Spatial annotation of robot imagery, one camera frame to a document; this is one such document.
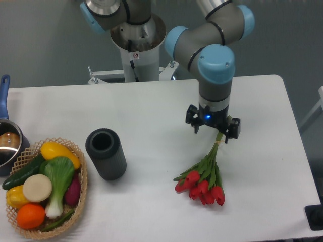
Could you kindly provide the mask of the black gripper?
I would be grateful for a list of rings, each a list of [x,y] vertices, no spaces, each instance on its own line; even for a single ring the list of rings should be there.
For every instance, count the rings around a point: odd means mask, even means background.
[[[225,135],[225,143],[228,143],[229,139],[238,139],[241,131],[241,120],[239,118],[228,117],[228,109],[217,112],[210,111],[208,107],[202,108],[199,105],[199,110],[194,105],[189,105],[186,111],[185,122],[194,127],[194,133],[197,134],[199,127],[207,125],[218,129]]]

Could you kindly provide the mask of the grey robot arm, blue caps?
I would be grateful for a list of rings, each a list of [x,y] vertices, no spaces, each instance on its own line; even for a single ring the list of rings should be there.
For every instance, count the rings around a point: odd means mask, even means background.
[[[157,81],[159,47],[199,82],[199,105],[189,106],[186,123],[218,129],[226,139],[240,134],[240,120],[229,119],[228,109],[235,57],[229,44],[254,29],[251,9],[232,1],[198,1],[206,22],[191,30],[166,30],[151,10],[151,1],[83,1],[81,12],[98,33],[109,32],[120,50],[126,82]]]

